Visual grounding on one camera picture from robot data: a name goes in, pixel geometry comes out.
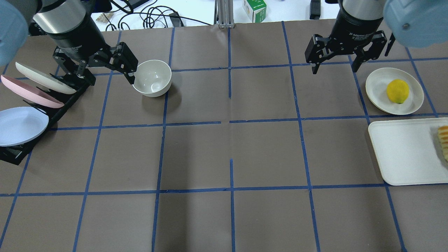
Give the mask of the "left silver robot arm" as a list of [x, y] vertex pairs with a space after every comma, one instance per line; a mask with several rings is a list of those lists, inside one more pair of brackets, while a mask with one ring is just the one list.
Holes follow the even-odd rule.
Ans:
[[126, 43], [109, 46], [80, 0], [2, 0], [1, 65], [9, 64], [34, 21], [54, 40], [54, 58], [69, 75], [88, 78], [87, 67], [106, 67], [135, 82], [138, 60]]

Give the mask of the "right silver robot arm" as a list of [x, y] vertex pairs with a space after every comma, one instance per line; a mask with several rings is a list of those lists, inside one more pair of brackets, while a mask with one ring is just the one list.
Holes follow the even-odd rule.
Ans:
[[312, 35], [305, 60], [317, 74], [320, 65], [339, 55], [355, 55], [352, 71], [376, 60], [395, 41], [405, 47], [425, 48], [447, 41], [446, 0], [327, 0], [339, 11], [328, 37]]

